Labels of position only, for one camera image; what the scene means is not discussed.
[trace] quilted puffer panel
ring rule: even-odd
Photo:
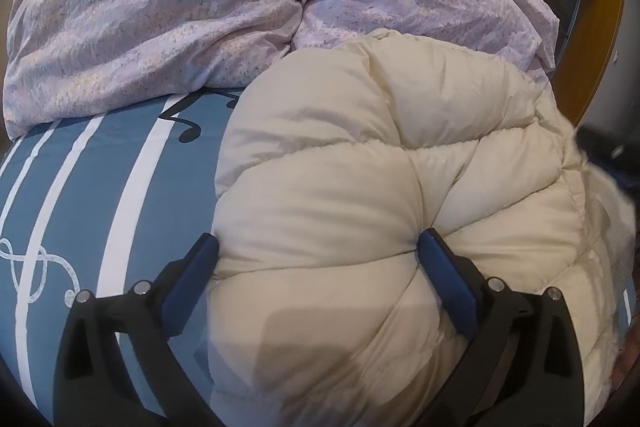
[[[484,275],[564,292],[591,417],[618,345],[584,169],[551,92],[500,58],[389,30],[284,58],[220,151],[212,407],[229,427],[408,425],[465,349],[415,258],[433,225]]]

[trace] black object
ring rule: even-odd
[[[214,269],[217,250],[215,238],[204,234],[185,259],[169,263],[153,283],[141,281],[116,297],[78,294],[56,364],[55,425],[222,427],[166,345],[184,328]],[[528,295],[496,278],[487,282],[434,230],[420,236],[418,256],[470,344],[415,427],[582,427],[582,365],[560,291]],[[498,400],[474,413],[514,328],[520,341]],[[140,403],[115,331],[129,334],[166,418]]]
[[[218,242],[203,234],[181,261],[121,296],[81,291],[62,334],[54,377],[57,427],[223,427],[166,341],[182,333],[218,261]],[[166,417],[145,409],[133,388],[115,331],[128,333]]]
[[[420,236],[418,258],[439,294],[439,287],[466,285],[467,299],[478,300],[480,315],[462,359],[415,427],[582,427],[582,362],[560,290],[531,295],[512,291],[498,278],[485,281],[433,229]],[[460,306],[454,300],[442,303],[456,324]],[[492,379],[501,376],[496,370],[515,331],[517,348],[498,398],[477,412]]]
[[[588,125],[580,127],[575,140],[593,162],[640,179],[640,144],[622,140]]]

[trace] white stripe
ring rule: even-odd
[[[4,229],[4,222],[6,221],[6,216],[9,215],[9,210],[11,210],[12,205],[14,204],[15,195],[18,193],[20,189],[20,185],[22,185],[22,181],[26,178],[29,169],[31,168],[31,164],[34,159],[40,153],[41,147],[47,142],[49,137],[53,134],[53,131],[58,126],[60,121],[55,121],[51,124],[51,126],[47,129],[47,132],[43,134],[38,143],[36,143],[36,147],[33,148],[29,157],[25,160],[22,169],[20,169],[20,173],[18,177],[15,179],[14,185],[11,187],[9,191],[9,195],[6,197],[6,201],[4,202],[4,206],[2,207],[2,213],[0,214],[0,235],[2,235],[2,229]]]
[[[166,111],[183,97],[170,97],[164,104],[162,111]],[[96,297],[109,297],[124,292],[129,255],[138,227],[140,211],[164,144],[169,139],[169,133],[171,133],[173,126],[172,120],[156,120],[131,169],[111,222],[107,244],[104,247],[98,285],[95,291]]]
[[[626,325],[630,326],[631,325],[631,304],[629,304],[629,293],[626,291],[626,289],[624,290],[624,292],[622,292],[622,296],[625,298],[625,308],[626,308]]]
[[[20,147],[20,144],[22,143],[22,140],[24,140],[25,136],[27,136],[27,135],[23,134],[22,136],[20,136],[18,138],[18,141],[16,143],[14,143],[14,145],[11,147],[11,149],[9,149],[9,154],[4,159],[4,162],[2,163],[2,167],[0,167],[0,176],[2,176],[4,174],[4,170],[6,169],[6,166],[9,165],[9,162],[11,161],[11,158],[14,157],[15,151],[18,149],[18,147]]]
[[[31,384],[31,372],[29,369],[29,358],[27,350],[27,313],[29,312],[29,301],[31,297],[31,284],[33,283],[33,273],[36,267],[36,261],[38,259],[38,253],[42,243],[42,238],[47,230],[49,219],[53,213],[53,209],[56,206],[60,192],[62,192],[65,186],[66,180],[69,178],[69,174],[73,170],[80,154],[84,150],[89,139],[94,135],[98,129],[103,115],[94,116],[80,136],[76,139],[66,156],[58,174],[54,178],[47,196],[44,198],[44,202],[36,218],[36,222],[31,230],[31,237],[29,238],[29,244],[27,245],[27,252],[24,255],[24,263],[22,265],[22,272],[20,274],[20,285],[18,286],[18,296],[15,305],[15,350],[18,359],[18,374],[20,376],[20,384],[25,394],[29,399],[36,404],[35,396],[33,394],[33,386]]]

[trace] music note print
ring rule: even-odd
[[[11,265],[11,278],[14,282],[14,289],[17,293],[20,286],[20,280],[18,278],[18,270],[15,269],[15,263],[24,263],[24,261],[26,260],[26,255],[14,253],[14,247],[12,246],[11,242],[5,237],[0,239],[0,247],[6,248],[6,250],[0,248],[0,259],[6,259],[7,261],[9,261]],[[33,304],[40,298],[44,290],[45,283],[47,282],[49,263],[56,263],[65,269],[66,273],[71,279],[73,289],[68,289],[65,292],[66,307],[71,308],[74,302],[74,298],[76,298],[76,295],[80,291],[78,276],[76,275],[76,271],[74,270],[74,268],[71,266],[71,263],[69,263],[69,261],[67,261],[63,257],[60,257],[59,255],[47,252],[47,250],[45,250],[42,245],[38,247],[38,253],[36,254],[36,263],[37,262],[42,263],[42,275],[40,276],[40,284],[38,285],[38,289],[36,289],[35,293],[29,295],[27,302],[29,304]]]
[[[191,120],[187,120],[186,118],[178,118],[175,115],[180,113],[181,111],[184,111],[188,107],[191,107],[191,105],[196,103],[205,94],[218,94],[230,98],[231,100],[226,103],[226,107],[231,110],[236,107],[236,104],[238,103],[238,100],[240,98],[237,94],[228,92],[228,90],[225,89],[203,87],[202,89],[199,89],[197,91],[190,92],[187,96],[174,103],[174,105],[172,105],[169,109],[163,111],[160,116],[158,116],[158,118],[161,118],[162,120],[172,120],[189,126],[188,129],[182,131],[182,133],[180,134],[180,137],[178,138],[180,143],[190,143],[195,139],[198,139],[200,137],[200,134],[202,133],[202,128],[197,123]]]

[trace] silver rivet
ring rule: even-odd
[[[89,290],[80,290],[78,295],[76,295],[76,301],[81,304],[84,304],[91,298],[91,292]]]
[[[549,295],[554,301],[559,301],[562,298],[562,292],[555,286],[551,286],[546,290],[546,294]]]
[[[504,290],[504,282],[502,279],[498,279],[497,277],[491,277],[489,282],[487,283],[489,288],[491,288],[494,292],[501,292]]]
[[[136,285],[133,286],[133,293],[136,295],[144,295],[151,289],[151,283],[149,281],[138,281]]]

